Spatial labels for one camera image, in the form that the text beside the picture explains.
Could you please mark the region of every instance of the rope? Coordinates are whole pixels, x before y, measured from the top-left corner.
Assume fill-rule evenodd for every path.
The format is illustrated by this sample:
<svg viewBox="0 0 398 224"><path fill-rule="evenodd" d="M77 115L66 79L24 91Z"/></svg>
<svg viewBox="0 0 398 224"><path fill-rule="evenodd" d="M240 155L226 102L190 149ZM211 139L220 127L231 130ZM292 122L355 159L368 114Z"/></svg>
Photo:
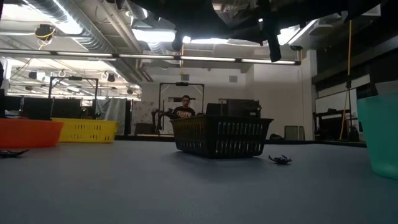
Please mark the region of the rope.
<svg viewBox="0 0 398 224"><path fill-rule="evenodd" d="M53 35L55 33L55 29L51 32L51 33L49 33L49 34L47 34L47 35L43 35L43 36L39 36L39 35L36 35L36 37L38 37L38 38L45 38L46 37L46 40L45 41L47 41L47 39L51 36L51 35Z"/></svg>
<svg viewBox="0 0 398 224"><path fill-rule="evenodd" d="M349 21L349 37L348 37L348 73L347 76L351 74L351 41L353 36L353 21ZM341 122L341 131L340 131L340 140L343 137L344 131L344 122L346 121L346 107L347 107L347 97L348 97L349 88L346 90L346 99L344 102L344 110L343 110L343 121Z"/></svg>

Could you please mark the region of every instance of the red basket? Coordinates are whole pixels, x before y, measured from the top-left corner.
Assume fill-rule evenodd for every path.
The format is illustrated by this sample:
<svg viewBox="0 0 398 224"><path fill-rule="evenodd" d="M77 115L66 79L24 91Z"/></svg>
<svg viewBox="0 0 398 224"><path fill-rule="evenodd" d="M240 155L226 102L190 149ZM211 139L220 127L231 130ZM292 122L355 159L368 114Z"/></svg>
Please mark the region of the red basket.
<svg viewBox="0 0 398 224"><path fill-rule="evenodd" d="M58 143L63 122L0 119L0 148L52 147Z"/></svg>

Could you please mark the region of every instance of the monitor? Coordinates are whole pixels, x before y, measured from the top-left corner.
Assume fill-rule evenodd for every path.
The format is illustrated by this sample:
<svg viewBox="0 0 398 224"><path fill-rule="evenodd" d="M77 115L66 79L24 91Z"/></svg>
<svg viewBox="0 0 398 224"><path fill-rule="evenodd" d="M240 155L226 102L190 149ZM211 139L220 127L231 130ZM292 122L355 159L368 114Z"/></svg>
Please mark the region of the monitor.
<svg viewBox="0 0 398 224"><path fill-rule="evenodd" d="M208 103L206 108L207 115L228 115L228 107L221 103Z"/></svg>
<svg viewBox="0 0 398 224"><path fill-rule="evenodd" d="M258 100L227 100L228 116L260 118L261 107Z"/></svg>
<svg viewBox="0 0 398 224"><path fill-rule="evenodd" d="M23 116L29 119L50 120L53 99L24 98Z"/></svg>
<svg viewBox="0 0 398 224"><path fill-rule="evenodd" d="M51 117L79 118L80 106L80 99L54 99Z"/></svg>

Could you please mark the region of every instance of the black t-shirt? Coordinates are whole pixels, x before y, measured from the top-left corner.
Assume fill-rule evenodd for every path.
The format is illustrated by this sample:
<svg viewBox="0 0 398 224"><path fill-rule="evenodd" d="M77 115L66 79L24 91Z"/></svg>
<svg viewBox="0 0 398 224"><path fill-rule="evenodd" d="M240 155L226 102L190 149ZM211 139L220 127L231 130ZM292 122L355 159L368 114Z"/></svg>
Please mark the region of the black t-shirt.
<svg viewBox="0 0 398 224"><path fill-rule="evenodd" d="M192 116L195 116L195 111L191 108L184 108L182 106L179 106L178 108L175 108L173 110L173 114L178 115L180 118L190 118Z"/></svg>

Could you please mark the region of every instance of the man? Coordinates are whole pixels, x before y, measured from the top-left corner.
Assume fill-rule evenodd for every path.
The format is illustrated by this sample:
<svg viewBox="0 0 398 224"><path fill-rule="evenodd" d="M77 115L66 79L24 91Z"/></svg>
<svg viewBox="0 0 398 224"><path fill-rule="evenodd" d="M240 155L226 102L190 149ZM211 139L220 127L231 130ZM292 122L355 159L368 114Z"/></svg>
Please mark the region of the man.
<svg viewBox="0 0 398 224"><path fill-rule="evenodd" d="M191 98L188 95L182 96L182 106L175 108L173 110L173 114L176 114L180 118L190 118L195 116L195 111L189 107L190 102Z"/></svg>

